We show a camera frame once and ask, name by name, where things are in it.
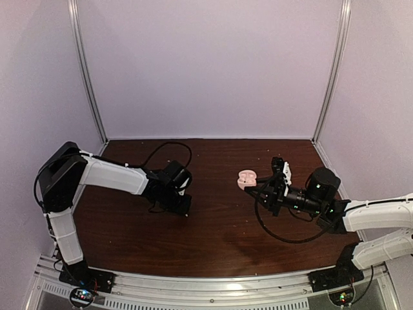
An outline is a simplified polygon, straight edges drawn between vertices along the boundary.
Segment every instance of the dark wood tabletop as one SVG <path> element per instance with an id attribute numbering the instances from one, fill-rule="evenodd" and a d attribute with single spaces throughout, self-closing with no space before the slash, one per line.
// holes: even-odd
<path id="1" fill-rule="evenodd" d="M 104 156 L 141 163 L 165 140 L 111 141 Z M 89 265 L 160 276 L 245 276 L 284 273 L 334 265 L 357 234 L 325 234 L 306 244 L 273 239 L 259 226 L 254 200 L 237 186 L 238 172 L 271 175 L 270 161 L 281 156 L 290 164 L 292 182 L 303 187 L 322 162 L 310 141 L 188 139 L 194 153 L 189 170 L 194 180 L 189 217 L 148 212 L 151 203 L 127 192 L 88 186 L 74 217 Z M 177 145 L 160 150 L 148 164 L 162 169 L 168 161 L 185 163 L 187 151 Z M 290 239 L 320 231 L 315 221 L 294 219 L 286 209 L 273 217 L 261 208 L 266 226 Z"/>

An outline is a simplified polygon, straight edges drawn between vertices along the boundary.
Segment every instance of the robotic arm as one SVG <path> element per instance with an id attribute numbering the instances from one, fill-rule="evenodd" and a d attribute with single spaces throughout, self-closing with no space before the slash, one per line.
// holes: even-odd
<path id="1" fill-rule="evenodd" d="M 360 242 L 346 247 L 337 262 L 334 272 L 344 275 L 333 286 L 346 285 L 348 274 L 362 280 L 360 271 L 372 265 L 406 254 L 413 254 L 413 194 L 404 197 L 376 201 L 350 201 L 335 199 L 341 180 L 324 167 L 316 169 L 306 182 L 304 189 L 291 187 L 291 171 L 282 158 L 272 159 L 273 175 L 257 179 L 252 170 L 239 173 L 238 185 L 253 196 L 256 215 L 264 230 L 278 240 L 289 243 L 312 241 L 323 233 L 345 234 L 350 231 L 372 228 L 400 227 L 399 230 L 381 238 Z M 305 240 L 287 240 L 269 231 L 258 213 L 262 205 L 274 216 L 282 207 L 308 213 L 323 229 L 319 234 Z M 328 289 L 328 271 L 310 274 L 314 291 Z"/>
<path id="2" fill-rule="evenodd" d="M 88 287 L 91 282 L 100 291 L 111 290 L 113 274 L 88 268 L 83 256 L 72 216 L 73 198 L 79 185 L 95 185 L 140 195 L 159 202 L 166 211 L 188 216 L 191 196 L 185 189 L 191 173 L 177 161 L 163 170 L 106 160 L 81 151 L 73 142 L 66 142 L 40 169 L 35 182 L 43 201 L 37 202 L 48 220 L 52 238 L 63 259 L 60 280 Z"/>

